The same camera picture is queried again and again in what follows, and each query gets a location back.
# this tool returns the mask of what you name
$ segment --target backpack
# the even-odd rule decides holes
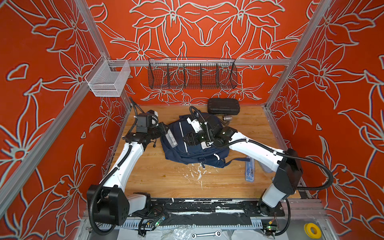
[[[223,127],[217,116],[208,113],[202,113],[202,115],[205,119],[210,118],[211,123]],[[230,162],[225,163],[225,158],[229,154],[228,147],[219,149],[211,146],[203,149],[201,144],[189,146],[183,141],[184,136],[194,131],[192,125],[187,122],[188,117],[191,117],[191,115],[179,116],[178,121],[168,125],[177,141],[177,146],[172,148],[165,136],[160,138],[166,159],[184,164],[201,163],[203,167],[205,167],[205,164],[220,168],[229,165]]]

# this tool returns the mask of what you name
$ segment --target white mesh basket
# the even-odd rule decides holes
[[[96,97],[119,97],[131,73],[128,61],[120,71],[111,71],[108,62],[102,56],[85,77]]]

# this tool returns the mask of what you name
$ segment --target red wall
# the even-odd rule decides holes
[[[163,56],[289,58],[319,0],[87,0],[112,59]],[[203,104],[211,97],[263,104],[283,66],[238,68],[229,90],[151,90],[132,68],[126,91],[139,104]]]
[[[272,107],[301,156],[332,170],[320,198],[341,239],[384,238],[384,3],[335,0]],[[308,186],[326,181],[303,163]]]
[[[100,57],[72,0],[0,4],[0,187]],[[0,238],[73,238],[126,115],[89,92],[0,220]]]

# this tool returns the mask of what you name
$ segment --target wooden table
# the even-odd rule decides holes
[[[202,112],[206,106],[197,106]],[[179,115],[189,114],[189,106],[142,106],[159,113],[159,121],[166,124],[179,119]],[[134,122],[132,111],[123,136]],[[264,111],[258,106],[242,106],[239,115],[233,116],[230,126],[247,137],[278,148],[269,127]],[[121,140],[112,165],[120,156],[125,141]],[[246,155],[230,150],[227,161]],[[126,186],[125,194],[147,192],[152,197],[182,198],[259,198],[272,182],[275,173],[267,174],[255,163],[255,181],[245,180],[245,162],[233,161],[225,168],[200,164],[182,164],[165,159],[161,142],[156,148],[148,145],[144,154],[137,161]],[[298,192],[291,197],[300,198]]]

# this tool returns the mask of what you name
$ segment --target metal cylinder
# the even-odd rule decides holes
[[[231,115],[225,115],[223,116],[223,120],[226,121],[226,122],[229,122],[229,121],[232,121],[232,116]]]

